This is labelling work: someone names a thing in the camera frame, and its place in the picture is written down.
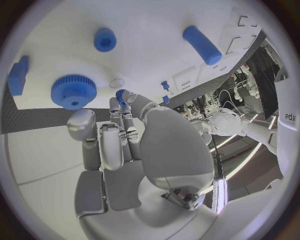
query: blue small part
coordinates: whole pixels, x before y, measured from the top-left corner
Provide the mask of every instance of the blue small part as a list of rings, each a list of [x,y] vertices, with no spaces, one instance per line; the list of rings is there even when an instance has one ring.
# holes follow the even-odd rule
[[[170,99],[168,96],[163,96],[162,100],[164,101],[165,104],[168,104],[170,102]]]
[[[120,106],[126,106],[126,103],[122,99],[122,94],[124,93],[125,89],[120,89],[116,91],[115,98],[117,99]]]
[[[112,30],[101,28],[94,36],[94,46],[100,52],[109,52],[117,44],[117,39]]]
[[[163,87],[164,90],[169,91],[170,85],[168,84],[167,81],[163,81],[163,82],[161,83],[161,85],[162,85],[162,87]]]
[[[10,94],[12,96],[21,96],[26,82],[26,74],[28,72],[28,56],[22,56],[20,61],[15,63],[7,79]]]
[[[213,65],[220,61],[222,53],[195,26],[186,28],[182,36],[193,46],[207,65]]]
[[[51,99],[67,110],[78,110],[90,103],[97,95],[95,83],[86,76],[66,75],[52,85]]]

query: blue gear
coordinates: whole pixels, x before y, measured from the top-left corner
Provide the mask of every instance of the blue gear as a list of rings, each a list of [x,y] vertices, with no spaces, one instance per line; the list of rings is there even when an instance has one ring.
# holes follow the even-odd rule
[[[52,85],[51,99],[67,110],[78,110],[90,103],[97,95],[95,83],[86,76],[66,75]]]
[[[115,93],[115,98],[119,102],[120,106],[126,106],[126,103],[122,99],[122,94],[124,93],[124,91],[125,91],[125,89],[120,89],[120,90],[116,91],[116,93]]]

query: white wall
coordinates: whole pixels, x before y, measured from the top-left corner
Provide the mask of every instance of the white wall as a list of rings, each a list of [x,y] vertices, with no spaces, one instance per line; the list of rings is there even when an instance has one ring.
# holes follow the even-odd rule
[[[141,136],[143,123],[136,119],[135,125]],[[10,133],[8,148],[16,182],[37,216],[66,240],[87,240],[74,210],[84,171],[81,143],[58,126]]]

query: blue plastic part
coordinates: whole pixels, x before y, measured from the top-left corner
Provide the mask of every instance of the blue plastic part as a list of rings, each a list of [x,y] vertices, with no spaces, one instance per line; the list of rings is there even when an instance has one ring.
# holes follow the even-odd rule
[[[22,56],[20,61],[15,63],[7,79],[10,94],[12,96],[21,96],[26,82],[28,72],[28,56]]]
[[[182,36],[193,46],[207,65],[213,65],[220,61],[222,53],[195,26],[186,28]]]
[[[168,84],[167,81],[163,81],[163,82],[161,83],[161,85],[162,85],[162,87],[163,87],[164,90],[169,91],[170,85]]]
[[[66,75],[52,85],[51,99],[67,110],[78,110],[90,103],[97,95],[95,83],[86,76]]]
[[[125,89],[120,89],[116,91],[115,98],[117,99],[120,106],[126,106],[126,103],[122,99],[122,94],[124,93]]]
[[[170,99],[168,96],[163,96],[162,100],[164,101],[165,104],[168,104],[170,102]]]
[[[112,30],[101,28],[94,36],[94,46],[100,52],[108,52],[117,44],[117,39]]]

